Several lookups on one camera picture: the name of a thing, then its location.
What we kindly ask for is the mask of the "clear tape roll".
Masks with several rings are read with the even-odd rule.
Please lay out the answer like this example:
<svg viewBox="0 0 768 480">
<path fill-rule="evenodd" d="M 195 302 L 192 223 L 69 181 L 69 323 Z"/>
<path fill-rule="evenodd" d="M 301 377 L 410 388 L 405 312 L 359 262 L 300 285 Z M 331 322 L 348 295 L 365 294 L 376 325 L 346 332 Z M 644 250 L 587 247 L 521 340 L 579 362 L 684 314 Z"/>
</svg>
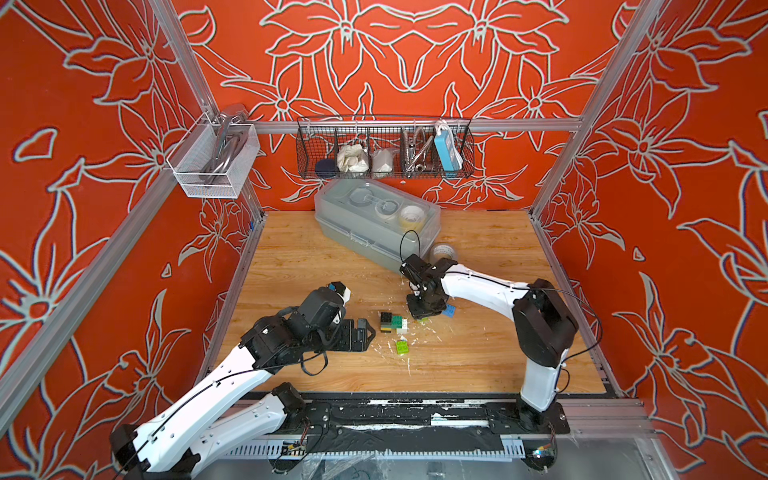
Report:
<svg viewBox="0 0 768 480">
<path fill-rule="evenodd" d="M 458 262 L 457 250 L 447 243 L 435 244 L 430 250 L 430 262 L 436 264 L 440 260 Z"/>
</svg>

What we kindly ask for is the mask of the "dark round object in basket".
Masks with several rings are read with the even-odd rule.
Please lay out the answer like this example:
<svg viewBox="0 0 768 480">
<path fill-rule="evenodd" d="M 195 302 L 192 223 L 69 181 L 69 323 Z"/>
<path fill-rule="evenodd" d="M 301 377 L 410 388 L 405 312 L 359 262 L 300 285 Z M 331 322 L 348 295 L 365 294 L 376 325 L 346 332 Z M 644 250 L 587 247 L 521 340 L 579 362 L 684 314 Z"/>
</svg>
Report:
<svg viewBox="0 0 768 480">
<path fill-rule="evenodd" d="M 315 174 L 321 179 L 332 179 L 338 174 L 336 161 L 332 158 L 319 160 L 315 164 Z"/>
</svg>

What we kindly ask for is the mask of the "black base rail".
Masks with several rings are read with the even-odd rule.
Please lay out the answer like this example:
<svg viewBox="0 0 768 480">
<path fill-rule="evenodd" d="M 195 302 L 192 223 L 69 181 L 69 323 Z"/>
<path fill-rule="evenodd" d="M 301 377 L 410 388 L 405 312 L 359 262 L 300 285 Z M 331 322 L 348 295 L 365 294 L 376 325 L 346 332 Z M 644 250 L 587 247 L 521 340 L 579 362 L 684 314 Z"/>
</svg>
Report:
<svg viewBox="0 0 768 480">
<path fill-rule="evenodd" d="M 561 404 L 538 413 L 511 393 L 305 392 L 304 409 L 264 440 L 311 454 L 523 458 L 569 435 Z"/>
</svg>

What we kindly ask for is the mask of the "blue white box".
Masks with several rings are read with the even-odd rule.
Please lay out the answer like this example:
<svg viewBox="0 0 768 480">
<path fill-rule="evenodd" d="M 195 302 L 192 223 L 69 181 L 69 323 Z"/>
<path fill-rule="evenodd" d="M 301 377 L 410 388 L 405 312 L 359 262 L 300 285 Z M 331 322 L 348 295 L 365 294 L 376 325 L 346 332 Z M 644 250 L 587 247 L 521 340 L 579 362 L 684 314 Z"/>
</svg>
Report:
<svg viewBox="0 0 768 480">
<path fill-rule="evenodd" d="M 434 146 L 443 171 L 446 174 L 458 174 L 463 167 L 463 159 L 456 148 L 451 126 L 444 120 L 435 123 Z"/>
</svg>

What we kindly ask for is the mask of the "aluminium rear crossbar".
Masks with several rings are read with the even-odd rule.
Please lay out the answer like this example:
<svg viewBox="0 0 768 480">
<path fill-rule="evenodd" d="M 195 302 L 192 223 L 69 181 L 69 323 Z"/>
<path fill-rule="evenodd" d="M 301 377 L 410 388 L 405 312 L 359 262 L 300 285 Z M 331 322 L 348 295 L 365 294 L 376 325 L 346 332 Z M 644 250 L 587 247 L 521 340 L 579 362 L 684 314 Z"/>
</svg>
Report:
<svg viewBox="0 0 768 480">
<path fill-rule="evenodd" d="M 259 134 L 290 134 L 299 127 L 426 127 L 433 126 L 433 118 L 393 118 L 376 120 L 299 119 L 288 121 L 250 121 Z M 553 119 L 446 119 L 450 126 L 468 126 L 473 133 L 494 132 L 576 132 L 581 121 L 573 118 Z"/>
</svg>

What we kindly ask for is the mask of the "clear acrylic wall bin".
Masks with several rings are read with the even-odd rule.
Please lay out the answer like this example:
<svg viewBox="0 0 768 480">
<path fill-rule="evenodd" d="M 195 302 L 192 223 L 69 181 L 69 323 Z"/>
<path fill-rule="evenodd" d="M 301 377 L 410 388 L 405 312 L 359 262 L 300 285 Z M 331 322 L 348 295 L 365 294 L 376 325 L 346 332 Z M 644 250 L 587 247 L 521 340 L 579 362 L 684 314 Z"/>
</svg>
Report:
<svg viewBox="0 0 768 480">
<path fill-rule="evenodd" d="M 253 124 L 216 125 L 203 114 L 167 164 L 188 197 L 236 199 L 260 150 Z"/>
</svg>

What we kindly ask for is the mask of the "metal tongs in basket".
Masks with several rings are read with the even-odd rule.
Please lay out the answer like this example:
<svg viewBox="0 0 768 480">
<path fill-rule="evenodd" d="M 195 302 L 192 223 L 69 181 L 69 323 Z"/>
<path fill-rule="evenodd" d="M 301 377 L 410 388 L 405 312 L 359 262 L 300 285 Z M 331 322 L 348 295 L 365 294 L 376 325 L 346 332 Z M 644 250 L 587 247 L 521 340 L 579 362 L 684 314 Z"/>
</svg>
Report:
<svg viewBox="0 0 768 480">
<path fill-rule="evenodd" d="M 433 137 L 427 136 L 424 127 L 416 127 L 412 131 L 402 132 L 404 148 L 403 170 L 407 178 L 424 173 L 430 166 L 430 149 Z"/>
</svg>

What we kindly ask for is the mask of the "aluminium frame post right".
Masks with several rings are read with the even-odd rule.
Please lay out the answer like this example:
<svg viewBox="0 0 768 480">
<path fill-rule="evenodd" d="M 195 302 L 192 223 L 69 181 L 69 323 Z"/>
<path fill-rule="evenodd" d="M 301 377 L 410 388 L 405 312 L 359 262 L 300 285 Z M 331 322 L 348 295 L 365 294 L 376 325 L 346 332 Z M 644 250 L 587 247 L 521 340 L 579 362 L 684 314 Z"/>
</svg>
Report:
<svg viewBox="0 0 768 480">
<path fill-rule="evenodd" d="M 532 223 L 540 221 L 545 207 L 554 195 L 555 188 L 565 176 L 568 165 L 575 158 L 591 129 L 596 124 L 598 117 L 608 103 L 611 93 L 621 75 L 627 69 L 633 54 L 638 49 L 640 41 L 644 38 L 651 23 L 660 12 L 662 5 L 663 1 L 661 0 L 641 1 L 639 3 L 638 9 L 633 14 L 627 29 L 616 45 L 614 54 L 585 106 L 579 126 L 570 134 L 568 141 L 549 170 L 546 181 L 540 188 L 529 210 L 529 217 Z"/>
</svg>

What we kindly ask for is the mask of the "grey plastic storage box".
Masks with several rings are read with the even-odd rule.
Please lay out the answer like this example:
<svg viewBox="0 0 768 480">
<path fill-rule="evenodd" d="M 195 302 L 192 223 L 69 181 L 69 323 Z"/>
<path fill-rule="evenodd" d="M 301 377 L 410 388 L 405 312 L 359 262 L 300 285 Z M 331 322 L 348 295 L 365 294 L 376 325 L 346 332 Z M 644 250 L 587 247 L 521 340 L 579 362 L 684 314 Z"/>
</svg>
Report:
<svg viewBox="0 0 768 480">
<path fill-rule="evenodd" d="M 419 232 L 398 223 L 406 205 L 427 211 Z M 374 180 L 332 180 L 314 196 L 314 207 L 325 236 L 395 273 L 411 254 L 426 257 L 441 231 L 438 205 Z"/>
</svg>

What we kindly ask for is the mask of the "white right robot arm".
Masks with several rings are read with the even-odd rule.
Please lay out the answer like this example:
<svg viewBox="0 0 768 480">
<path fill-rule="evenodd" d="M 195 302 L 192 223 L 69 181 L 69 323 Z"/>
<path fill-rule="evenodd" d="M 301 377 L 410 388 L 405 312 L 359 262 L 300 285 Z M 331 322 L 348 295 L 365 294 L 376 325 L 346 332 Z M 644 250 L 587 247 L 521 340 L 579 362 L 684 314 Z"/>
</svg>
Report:
<svg viewBox="0 0 768 480">
<path fill-rule="evenodd" d="M 526 357 L 521 401 L 537 412 L 553 404 L 557 381 L 579 325 L 549 281 L 512 282 L 471 270 L 449 258 L 430 264 L 416 254 L 402 261 L 400 273 L 411 285 L 406 301 L 415 319 L 444 313 L 451 298 L 470 301 L 510 319 Z"/>
</svg>

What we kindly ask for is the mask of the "yellow tape roll in box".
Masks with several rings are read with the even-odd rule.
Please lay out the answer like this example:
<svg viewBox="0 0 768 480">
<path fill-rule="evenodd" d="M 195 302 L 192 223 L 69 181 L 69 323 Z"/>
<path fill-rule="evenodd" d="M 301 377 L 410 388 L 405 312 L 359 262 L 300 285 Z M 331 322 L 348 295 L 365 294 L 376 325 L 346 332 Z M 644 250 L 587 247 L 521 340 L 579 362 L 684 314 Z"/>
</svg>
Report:
<svg viewBox="0 0 768 480">
<path fill-rule="evenodd" d="M 397 218 L 403 231 L 419 232 L 427 221 L 427 211 L 418 205 L 406 205 L 399 211 Z"/>
</svg>

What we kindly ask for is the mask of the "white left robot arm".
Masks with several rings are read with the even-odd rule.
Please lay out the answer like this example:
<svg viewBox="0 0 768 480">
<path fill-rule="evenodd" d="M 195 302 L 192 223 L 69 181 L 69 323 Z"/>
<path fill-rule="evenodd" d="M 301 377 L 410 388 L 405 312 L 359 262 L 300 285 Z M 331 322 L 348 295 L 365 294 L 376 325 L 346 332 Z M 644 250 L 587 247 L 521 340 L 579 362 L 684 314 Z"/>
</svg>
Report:
<svg viewBox="0 0 768 480">
<path fill-rule="evenodd" d="M 364 352 L 376 336 L 364 319 L 333 315 L 331 334 L 312 328 L 298 337 L 283 313 L 263 317 L 218 367 L 177 402 L 140 425 L 124 424 L 110 435 L 119 474 L 127 479 L 192 479 L 210 463 L 255 437 L 299 422 L 310 427 L 306 403 L 284 382 L 257 403 L 230 408 L 282 368 L 328 352 Z"/>
</svg>

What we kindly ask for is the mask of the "white crumpled cloth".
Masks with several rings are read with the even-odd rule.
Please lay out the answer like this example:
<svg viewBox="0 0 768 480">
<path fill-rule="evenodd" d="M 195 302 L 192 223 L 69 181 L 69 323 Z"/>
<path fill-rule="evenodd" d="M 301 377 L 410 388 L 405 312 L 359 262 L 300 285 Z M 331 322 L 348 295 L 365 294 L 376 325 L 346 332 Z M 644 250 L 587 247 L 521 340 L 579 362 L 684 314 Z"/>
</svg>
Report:
<svg viewBox="0 0 768 480">
<path fill-rule="evenodd" d="M 369 156 L 362 144 L 344 145 L 336 156 L 336 167 L 341 173 L 362 174 L 369 171 Z"/>
</svg>

